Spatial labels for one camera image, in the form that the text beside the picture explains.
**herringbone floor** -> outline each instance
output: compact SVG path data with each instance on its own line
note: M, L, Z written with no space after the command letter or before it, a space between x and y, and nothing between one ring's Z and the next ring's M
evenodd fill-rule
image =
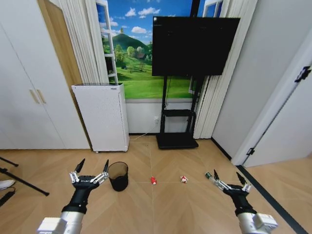
M32 234L44 217L58 217L74 191L68 173L86 158L81 171L85 175L97 175L107 159L110 164L126 162L129 186L118 193L107 180L91 193L83 234L239 234L230 197L204 176L216 169L222 180L238 184L236 167L210 140L198 143L194 150L161 151L154 136L143 136L130 142L127 153L1 151L2 157L20 164L15 168L1 161L1 167L51 194L45 197L17 183L16 194L0 208L0 233ZM157 185L150 184L151 176L156 177ZM189 182L181 183L180 176ZM274 233L294 233L256 189L248 200L258 212L275 217L279 227Z
M312 233L312 156L247 170L308 232Z

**door frame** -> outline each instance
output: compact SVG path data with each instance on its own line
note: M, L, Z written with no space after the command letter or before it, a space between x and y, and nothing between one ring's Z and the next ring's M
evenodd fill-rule
M290 62L281 80L277 84L273 93L271 94L266 105L262 109L257 120L247 134L247 137L239 147L237 153L232 158L231 163L234 165L241 165L248 158L247 152L250 148L254 147L261 139L264 131L269 126L279 109L287 97L291 94L296 86L294 82L298 74L304 66L312 64L312 27L308 32L303 43L299 47L297 53Z

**trash can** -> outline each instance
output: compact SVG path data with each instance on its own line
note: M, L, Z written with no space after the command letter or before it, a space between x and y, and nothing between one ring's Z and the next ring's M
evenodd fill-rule
M115 191L123 191L128 186L128 165L124 162L115 162L108 167L109 180Z

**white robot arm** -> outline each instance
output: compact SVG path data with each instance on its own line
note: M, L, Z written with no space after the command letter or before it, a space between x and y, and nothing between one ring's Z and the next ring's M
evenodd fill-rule
M237 176L243 187L224 183L219 179L216 171L214 171L214 176L209 172L206 173L206 177L215 186L232 198L236 207L235 214L243 234L270 234L273 229L277 228L277 222L271 215L259 214L253 209L246 199L252 186L239 173Z
M60 218L46 217L39 226L38 234L80 234L82 219L87 212L88 197L93 189L96 189L108 177L108 160L104 170L97 176L81 175L85 159L71 172L70 178L75 188L74 195L67 206L62 209Z

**door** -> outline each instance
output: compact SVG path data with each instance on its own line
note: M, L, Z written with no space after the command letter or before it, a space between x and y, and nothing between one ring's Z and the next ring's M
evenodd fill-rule
M3 1L0 22L65 148L89 149L37 0Z
M0 129L11 142L1 146L64 148L1 24L0 51Z
M244 166L286 161L312 152L312 74L302 80Z

